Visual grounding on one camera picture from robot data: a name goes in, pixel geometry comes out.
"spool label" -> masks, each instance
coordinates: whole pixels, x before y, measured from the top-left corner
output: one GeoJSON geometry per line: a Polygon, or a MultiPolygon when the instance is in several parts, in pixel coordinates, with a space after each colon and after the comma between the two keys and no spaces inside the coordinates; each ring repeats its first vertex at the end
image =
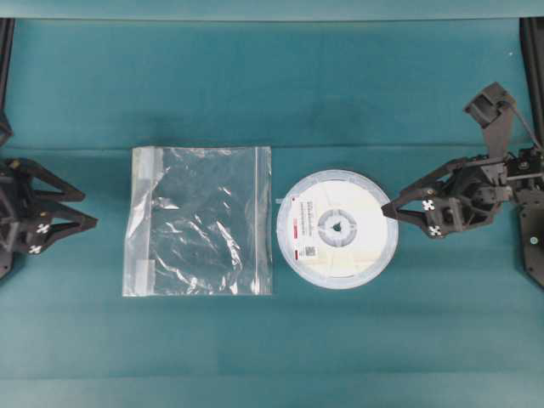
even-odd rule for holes
{"type": "Polygon", "coordinates": [[[297,209],[293,219],[292,233],[295,247],[295,259],[317,258],[317,219],[315,204],[311,200],[292,199],[292,205],[297,209]]]}

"teal tabletop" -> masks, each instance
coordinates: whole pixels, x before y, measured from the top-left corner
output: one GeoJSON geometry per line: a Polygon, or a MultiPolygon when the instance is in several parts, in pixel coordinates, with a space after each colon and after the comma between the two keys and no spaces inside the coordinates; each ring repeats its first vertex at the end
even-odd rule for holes
{"type": "Polygon", "coordinates": [[[122,297],[132,147],[270,145],[273,200],[328,168],[393,197],[485,151],[462,107],[489,83],[530,117],[518,29],[18,20],[2,155],[86,192],[99,226],[0,282],[2,406],[541,405],[544,290],[509,206],[444,241],[401,225],[392,263],[351,290],[302,280],[274,239],[272,296],[122,297]]]}

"cable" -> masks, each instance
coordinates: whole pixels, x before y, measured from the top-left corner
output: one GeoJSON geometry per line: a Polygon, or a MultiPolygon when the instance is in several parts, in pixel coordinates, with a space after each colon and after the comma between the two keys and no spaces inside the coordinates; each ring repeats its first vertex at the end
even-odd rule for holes
{"type": "Polygon", "coordinates": [[[536,138],[535,132],[533,132],[533,129],[530,128],[529,123],[525,120],[523,115],[519,113],[518,108],[516,108],[507,100],[502,100],[501,103],[503,103],[504,105],[507,105],[510,109],[512,109],[513,114],[519,119],[521,124],[524,126],[525,131],[529,134],[530,138],[533,140],[533,143],[536,145],[536,147],[538,147],[538,150],[543,151],[544,149],[542,149],[541,143],[536,138]]]}

